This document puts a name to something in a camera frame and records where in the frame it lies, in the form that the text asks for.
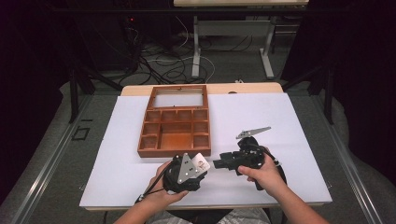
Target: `black cable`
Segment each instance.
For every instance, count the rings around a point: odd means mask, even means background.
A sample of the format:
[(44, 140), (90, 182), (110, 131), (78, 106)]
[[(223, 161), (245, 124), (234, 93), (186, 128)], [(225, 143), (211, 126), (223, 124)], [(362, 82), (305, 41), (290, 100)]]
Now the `black cable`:
[(151, 192), (152, 189), (154, 189), (154, 187), (158, 184), (158, 181), (160, 181), (160, 179), (163, 177), (163, 175), (165, 174), (165, 172), (168, 170), (168, 168), (174, 163), (174, 161), (169, 162), (169, 164), (160, 172), (160, 174), (157, 176), (157, 178), (154, 180), (154, 183), (152, 183), (152, 185), (143, 193), (141, 194), (134, 203), (139, 203), (141, 202), (146, 196), (148, 196), (151, 193), (155, 193), (158, 191), (161, 191), (163, 189), (157, 189)]
[(103, 214), (103, 221), (102, 221), (103, 224), (106, 224), (107, 212), (108, 212), (108, 211), (105, 211), (105, 213)]

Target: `forearm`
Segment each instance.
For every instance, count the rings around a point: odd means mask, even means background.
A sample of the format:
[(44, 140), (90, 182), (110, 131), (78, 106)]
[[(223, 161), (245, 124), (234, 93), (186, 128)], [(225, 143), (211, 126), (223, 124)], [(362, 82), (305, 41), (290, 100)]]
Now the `forearm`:
[(285, 186), (281, 194), (275, 196), (290, 223), (328, 223), (308, 206), (289, 187)]
[(152, 209), (149, 203), (140, 202), (132, 206), (125, 214), (122, 215), (116, 224), (140, 224), (145, 223), (156, 211)]

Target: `wooden compartment box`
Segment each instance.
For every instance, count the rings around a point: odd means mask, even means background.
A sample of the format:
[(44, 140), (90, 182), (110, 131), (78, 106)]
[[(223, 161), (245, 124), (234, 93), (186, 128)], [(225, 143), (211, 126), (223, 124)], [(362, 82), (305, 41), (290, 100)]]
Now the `wooden compartment box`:
[(142, 158), (187, 152), (210, 156), (210, 121), (205, 85), (154, 87), (137, 152)]

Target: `metal frame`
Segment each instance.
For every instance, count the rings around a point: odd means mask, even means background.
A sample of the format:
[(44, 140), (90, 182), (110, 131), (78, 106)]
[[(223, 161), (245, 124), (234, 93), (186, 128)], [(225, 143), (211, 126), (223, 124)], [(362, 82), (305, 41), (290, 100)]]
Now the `metal frame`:
[(270, 21), (198, 21), (194, 16), (194, 56), (191, 76), (199, 76), (201, 49), (200, 35), (259, 35), (265, 36), (265, 47), (260, 49), (262, 64), (268, 79), (274, 79), (274, 73), (268, 58), (271, 39), (275, 30), (276, 17)]

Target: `metal piece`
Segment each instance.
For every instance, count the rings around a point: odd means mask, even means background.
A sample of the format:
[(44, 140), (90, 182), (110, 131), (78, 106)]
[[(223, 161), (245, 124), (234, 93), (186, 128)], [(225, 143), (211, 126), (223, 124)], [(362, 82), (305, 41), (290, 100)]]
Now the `metal piece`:
[(262, 56), (262, 64), (264, 65), (265, 75), (268, 79), (274, 79), (274, 72), (271, 67), (270, 59), (268, 58), (268, 52), (271, 48), (271, 40), (274, 35), (274, 30), (276, 26), (276, 17), (272, 17), (270, 21), (270, 25), (268, 27), (268, 32), (265, 37), (265, 47), (264, 49), (260, 49), (260, 54)]
[(194, 164), (192, 164), (189, 154), (184, 153), (183, 160), (180, 166), (180, 173), (178, 174), (178, 183), (182, 184), (190, 177), (195, 175), (196, 168)]
[(266, 128), (260, 128), (260, 129), (253, 129), (253, 130), (248, 130), (248, 131), (242, 131), (240, 134), (238, 134), (238, 136), (236, 136), (235, 138), (236, 139), (241, 139), (241, 138), (244, 138), (244, 137), (251, 137), (251, 136), (253, 136), (254, 134), (256, 134), (256, 133), (262, 133), (262, 132), (265, 132), (265, 131), (268, 131), (268, 130), (270, 130), (271, 129), (271, 127), (266, 127)]
[(192, 61), (191, 77), (197, 78), (199, 76), (200, 60), (201, 60), (201, 49), (199, 48), (198, 19), (196, 16), (194, 16), (194, 57)]

